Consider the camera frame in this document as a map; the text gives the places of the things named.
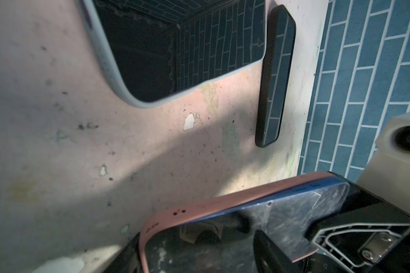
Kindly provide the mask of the black phone case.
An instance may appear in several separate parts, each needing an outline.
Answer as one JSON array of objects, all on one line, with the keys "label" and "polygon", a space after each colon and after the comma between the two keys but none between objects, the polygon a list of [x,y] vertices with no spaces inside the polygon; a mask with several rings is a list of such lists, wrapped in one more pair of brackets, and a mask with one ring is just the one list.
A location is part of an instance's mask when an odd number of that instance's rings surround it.
[{"label": "black phone case", "polygon": [[284,5],[271,10],[261,72],[255,143],[265,148],[279,138],[296,40],[296,23]]},{"label": "black phone case", "polygon": [[46,261],[32,273],[79,273],[85,266],[81,257],[60,257]]}]

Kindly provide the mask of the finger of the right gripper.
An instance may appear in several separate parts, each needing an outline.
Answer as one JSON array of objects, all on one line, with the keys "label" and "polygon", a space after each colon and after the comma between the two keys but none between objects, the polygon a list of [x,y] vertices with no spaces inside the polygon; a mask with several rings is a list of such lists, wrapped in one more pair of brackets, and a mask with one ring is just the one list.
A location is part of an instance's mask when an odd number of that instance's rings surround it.
[{"label": "finger of the right gripper", "polygon": [[410,273],[410,214],[355,185],[341,209],[314,222],[306,238],[348,273]]}]

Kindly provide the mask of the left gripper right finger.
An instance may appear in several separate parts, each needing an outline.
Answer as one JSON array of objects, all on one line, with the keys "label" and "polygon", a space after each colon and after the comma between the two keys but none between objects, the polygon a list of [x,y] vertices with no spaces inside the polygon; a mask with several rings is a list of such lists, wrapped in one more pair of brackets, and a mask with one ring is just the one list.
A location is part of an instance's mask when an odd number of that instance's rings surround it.
[{"label": "left gripper right finger", "polygon": [[258,273],[302,272],[262,230],[255,232],[253,248]]}]

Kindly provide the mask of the blue phone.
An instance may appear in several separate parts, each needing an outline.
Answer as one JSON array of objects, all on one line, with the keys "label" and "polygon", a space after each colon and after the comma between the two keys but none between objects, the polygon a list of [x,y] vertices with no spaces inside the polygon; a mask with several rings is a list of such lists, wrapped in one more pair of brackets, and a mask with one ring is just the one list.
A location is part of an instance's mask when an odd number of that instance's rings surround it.
[{"label": "blue phone", "polygon": [[254,273],[254,235],[264,232],[293,262],[316,252],[311,224],[339,211],[349,185],[334,177],[299,185],[168,227],[144,247],[147,273]]}]

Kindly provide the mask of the pink phone case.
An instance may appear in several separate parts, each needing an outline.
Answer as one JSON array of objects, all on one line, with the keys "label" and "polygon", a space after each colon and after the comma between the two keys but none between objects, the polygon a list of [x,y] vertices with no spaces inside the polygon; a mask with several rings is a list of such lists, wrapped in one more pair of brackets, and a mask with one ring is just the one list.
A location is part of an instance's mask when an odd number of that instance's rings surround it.
[{"label": "pink phone case", "polygon": [[180,205],[178,207],[169,208],[158,212],[148,218],[140,232],[138,249],[140,253],[142,271],[144,273],[149,272],[149,266],[145,255],[146,243],[152,238],[152,236],[161,231],[212,215],[222,210],[243,205],[277,192],[332,176],[333,174],[330,172],[313,172],[310,174],[260,185],[247,190],[234,192],[228,195],[219,196],[213,199],[197,201],[187,205]]}]

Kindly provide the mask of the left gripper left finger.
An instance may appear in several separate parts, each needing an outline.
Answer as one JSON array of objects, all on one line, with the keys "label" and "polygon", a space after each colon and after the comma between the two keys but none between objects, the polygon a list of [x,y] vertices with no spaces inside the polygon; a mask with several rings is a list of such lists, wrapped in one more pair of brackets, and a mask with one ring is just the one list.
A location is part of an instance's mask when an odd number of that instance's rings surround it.
[{"label": "left gripper left finger", "polygon": [[105,269],[104,273],[141,273],[139,239],[140,233],[137,233],[114,261]]}]

